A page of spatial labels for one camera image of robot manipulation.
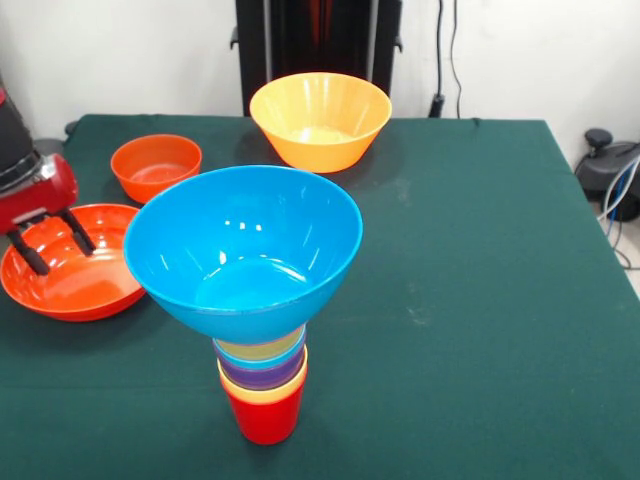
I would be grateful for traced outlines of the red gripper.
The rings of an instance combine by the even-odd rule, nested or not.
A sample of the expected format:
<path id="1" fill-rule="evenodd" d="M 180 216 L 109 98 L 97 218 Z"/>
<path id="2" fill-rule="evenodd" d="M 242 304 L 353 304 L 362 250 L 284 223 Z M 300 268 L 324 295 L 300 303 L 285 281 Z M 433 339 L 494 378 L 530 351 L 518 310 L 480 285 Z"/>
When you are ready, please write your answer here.
<path id="1" fill-rule="evenodd" d="M 96 246 L 73 212 L 68 209 L 78 196 L 78 185 L 69 163 L 60 154 L 42 159 L 35 174 L 1 192 L 1 234 L 39 276 L 46 276 L 50 267 L 24 239 L 27 227 L 19 227 L 45 214 L 56 214 L 71 230 L 75 244 L 90 257 Z"/>

